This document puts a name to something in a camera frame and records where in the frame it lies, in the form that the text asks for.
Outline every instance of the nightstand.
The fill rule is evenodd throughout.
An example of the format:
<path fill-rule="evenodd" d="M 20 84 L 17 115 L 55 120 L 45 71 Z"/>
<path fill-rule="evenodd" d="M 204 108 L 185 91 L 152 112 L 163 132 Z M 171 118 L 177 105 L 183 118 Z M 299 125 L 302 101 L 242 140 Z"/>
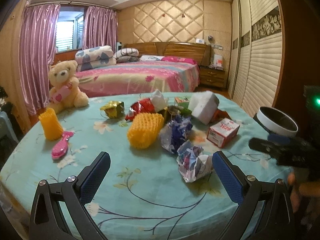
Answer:
<path fill-rule="evenodd" d="M 224 70 L 217 70 L 206 66 L 199 66 L 200 68 L 200 84 L 224 88 Z"/>

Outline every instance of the red and white box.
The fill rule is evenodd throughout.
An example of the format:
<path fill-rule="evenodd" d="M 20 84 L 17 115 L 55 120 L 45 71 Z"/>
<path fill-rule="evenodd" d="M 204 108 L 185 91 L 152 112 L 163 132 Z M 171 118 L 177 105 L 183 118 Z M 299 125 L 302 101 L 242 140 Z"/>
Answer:
<path fill-rule="evenodd" d="M 209 128 L 207 139 L 219 148 L 223 148 L 237 135 L 239 127 L 239 124 L 225 118 Z"/>

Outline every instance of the blue gripper pad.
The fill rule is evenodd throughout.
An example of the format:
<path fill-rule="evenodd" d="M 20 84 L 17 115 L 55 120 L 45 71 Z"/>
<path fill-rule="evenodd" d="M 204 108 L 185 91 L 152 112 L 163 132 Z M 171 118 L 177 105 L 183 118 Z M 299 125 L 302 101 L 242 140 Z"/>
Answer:
<path fill-rule="evenodd" d="M 88 175 L 80 186 L 79 200 L 82 205 L 92 201 L 109 168 L 110 156 L 106 152 L 101 152 L 90 166 L 84 168 L 83 171 L 88 170 Z"/>
<path fill-rule="evenodd" d="M 230 199 L 241 205 L 244 199 L 243 187 L 236 178 L 228 164 L 220 156 L 219 152 L 215 152 L 212 156 L 212 166 L 221 180 Z"/>
<path fill-rule="evenodd" d="M 280 145 L 288 145 L 290 144 L 290 138 L 286 137 L 286 136 L 282 136 L 282 135 L 278 135 L 275 133 L 270 133 L 268 135 L 268 141 L 273 142 L 273 143 L 277 143 Z"/>

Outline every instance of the pink curtain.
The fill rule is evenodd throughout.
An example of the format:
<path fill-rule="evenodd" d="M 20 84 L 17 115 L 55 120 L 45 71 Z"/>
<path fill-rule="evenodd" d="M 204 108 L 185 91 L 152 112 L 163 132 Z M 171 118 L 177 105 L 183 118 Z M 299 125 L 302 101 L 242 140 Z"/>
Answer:
<path fill-rule="evenodd" d="M 89 6 L 85 14 L 82 48 L 109 45 L 116 51 L 117 13 L 111 9 Z"/>
<path fill-rule="evenodd" d="M 49 64 L 53 63 L 60 5 L 25 8 L 19 46 L 22 92 L 29 115 L 49 103 Z"/>

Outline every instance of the floral border strip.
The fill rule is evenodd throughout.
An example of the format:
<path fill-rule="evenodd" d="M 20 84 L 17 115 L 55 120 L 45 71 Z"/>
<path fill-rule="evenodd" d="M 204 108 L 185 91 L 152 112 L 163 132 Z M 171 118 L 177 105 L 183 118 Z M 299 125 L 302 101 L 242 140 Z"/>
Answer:
<path fill-rule="evenodd" d="M 282 31 L 279 6 L 274 8 L 258 22 L 252 25 L 252 41 L 279 33 Z"/>
<path fill-rule="evenodd" d="M 250 44 L 250 31 L 243 35 L 240 39 L 240 48 L 248 46 Z"/>
<path fill-rule="evenodd" d="M 238 38 L 236 38 L 233 42 L 232 42 L 232 49 L 237 49 L 238 48 Z"/>

